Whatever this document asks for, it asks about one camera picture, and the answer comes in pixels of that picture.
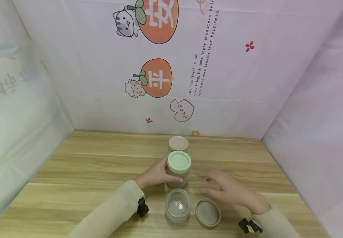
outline right hand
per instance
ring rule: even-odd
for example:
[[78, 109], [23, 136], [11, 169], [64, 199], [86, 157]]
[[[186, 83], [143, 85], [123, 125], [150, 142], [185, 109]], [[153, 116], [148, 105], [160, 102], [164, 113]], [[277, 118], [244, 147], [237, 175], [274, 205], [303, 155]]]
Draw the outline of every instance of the right hand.
[[205, 178], [207, 182], [214, 180], [219, 185], [219, 191], [211, 188], [201, 189], [202, 193], [219, 201], [245, 206], [256, 215], [271, 209], [271, 205], [260, 193], [250, 190], [247, 186], [223, 171], [210, 170], [199, 174], [199, 177]]

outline sleeve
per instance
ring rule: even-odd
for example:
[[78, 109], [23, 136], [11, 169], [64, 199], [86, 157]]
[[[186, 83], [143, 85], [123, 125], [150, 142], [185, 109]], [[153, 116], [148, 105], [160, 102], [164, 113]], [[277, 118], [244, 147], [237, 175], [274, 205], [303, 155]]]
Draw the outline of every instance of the sleeve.
[[263, 229], [260, 238], [300, 238], [286, 217], [274, 206], [261, 215], [252, 214], [252, 220]]
[[126, 222], [138, 208], [144, 193], [133, 180], [121, 186], [112, 197], [86, 216], [68, 238], [107, 238]]

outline mint green jar lid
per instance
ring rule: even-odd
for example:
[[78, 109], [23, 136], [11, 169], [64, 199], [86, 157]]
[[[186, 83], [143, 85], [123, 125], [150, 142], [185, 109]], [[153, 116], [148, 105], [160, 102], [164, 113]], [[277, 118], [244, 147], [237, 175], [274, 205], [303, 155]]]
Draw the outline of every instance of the mint green jar lid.
[[173, 151], [168, 156], [168, 168], [177, 174], [184, 174], [190, 170], [191, 158], [183, 151]]

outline frosted glass jar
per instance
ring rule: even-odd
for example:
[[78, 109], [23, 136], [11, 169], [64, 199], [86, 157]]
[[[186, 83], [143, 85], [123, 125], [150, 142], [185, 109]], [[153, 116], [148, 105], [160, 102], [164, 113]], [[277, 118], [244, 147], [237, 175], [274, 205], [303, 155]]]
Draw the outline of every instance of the frosted glass jar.
[[168, 143], [168, 151], [169, 153], [181, 150], [183, 152], [187, 153], [187, 150], [189, 149], [189, 141], [183, 136], [173, 136], [169, 139]]
[[165, 201], [165, 216], [172, 223], [184, 223], [190, 215], [189, 194], [176, 188], [169, 192]]
[[167, 185], [172, 188], [182, 188], [189, 178], [190, 167], [191, 158], [187, 153], [179, 150], [170, 153], [167, 160], [166, 173], [182, 178], [183, 183], [172, 182], [167, 183]]

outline empty glass jar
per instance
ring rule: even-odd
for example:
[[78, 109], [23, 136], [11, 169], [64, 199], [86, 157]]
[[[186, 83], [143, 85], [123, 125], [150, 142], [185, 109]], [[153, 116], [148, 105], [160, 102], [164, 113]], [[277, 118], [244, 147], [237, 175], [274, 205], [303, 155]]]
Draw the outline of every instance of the empty glass jar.
[[165, 201], [165, 215], [173, 223], [183, 223], [190, 215], [190, 196], [180, 188], [169, 192]]

